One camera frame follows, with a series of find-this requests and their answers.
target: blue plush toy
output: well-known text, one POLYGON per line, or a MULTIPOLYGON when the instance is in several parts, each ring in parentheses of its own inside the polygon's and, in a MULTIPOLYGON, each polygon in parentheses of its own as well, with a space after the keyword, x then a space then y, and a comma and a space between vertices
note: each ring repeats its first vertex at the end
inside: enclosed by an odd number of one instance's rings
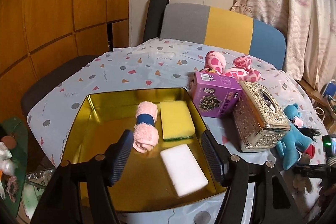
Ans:
POLYGON ((308 154, 310 158, 314 157, 315 147, 312 142, 314 137, 320 135, 320 133, 311 128, 298 128, 294 125, 300 117, 297 104, 288 105, 283 112, 290 120, 291 129, 278 141, 276 148, 280 157, 283 158, 283 168, 288 170, 299 160, 298 150, 308 154))

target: blue band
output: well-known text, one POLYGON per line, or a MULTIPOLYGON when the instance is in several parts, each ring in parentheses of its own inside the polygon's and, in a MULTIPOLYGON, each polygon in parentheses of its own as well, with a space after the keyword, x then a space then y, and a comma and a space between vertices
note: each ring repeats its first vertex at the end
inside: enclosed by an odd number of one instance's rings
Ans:
POLYGON ((146 123, 146 124, 149 124, 151 126, 154 126, 154 119, 153 119, 152 115, 149 115, 149 114, 140 114, 136 118, 136 124, 141 124, 143 122, 146 123))

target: barcode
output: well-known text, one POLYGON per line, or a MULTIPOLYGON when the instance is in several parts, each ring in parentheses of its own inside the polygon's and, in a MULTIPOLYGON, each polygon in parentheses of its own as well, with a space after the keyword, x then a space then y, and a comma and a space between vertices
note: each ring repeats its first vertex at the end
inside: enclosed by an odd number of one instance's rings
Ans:
POLYGON ((211 82, 209 75, 201 73, 201 78, 202 78, 203 81, 211 82))

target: chair backrest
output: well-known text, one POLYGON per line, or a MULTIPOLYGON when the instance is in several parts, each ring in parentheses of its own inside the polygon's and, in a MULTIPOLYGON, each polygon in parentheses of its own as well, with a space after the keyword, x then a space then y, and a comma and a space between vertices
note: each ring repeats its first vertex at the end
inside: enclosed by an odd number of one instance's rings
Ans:
POLYGON ((282 68, 286 53, 285 38, 277 29, 246 15, 200 4, 168 4, 160 38, 250 54, 277 69, 282 68))

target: green tray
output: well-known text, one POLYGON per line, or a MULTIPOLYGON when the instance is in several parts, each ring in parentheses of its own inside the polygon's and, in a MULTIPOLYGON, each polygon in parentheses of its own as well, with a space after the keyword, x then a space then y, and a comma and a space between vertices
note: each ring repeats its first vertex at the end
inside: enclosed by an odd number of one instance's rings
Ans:
POLYGON ((8 135, 11 134, 17 142, 16 148, 11 150, 12 153, 11 160, 18 166, 15 169, 15 175, 17 177, 19 189, 16 193, 16 201, 14 203, 9 199, 7 193, 6 193, 6 199, 4 200, 4 203, 7 206, 9 212, 11 213, 12 216, 14 216, 14 218, 16 218, 26 178, 27 155, 28 155, 28 131, 25 123, 17 117, 5 120, 4 122, 1 123, 1 125, 7 132, 7 134, 8 135))

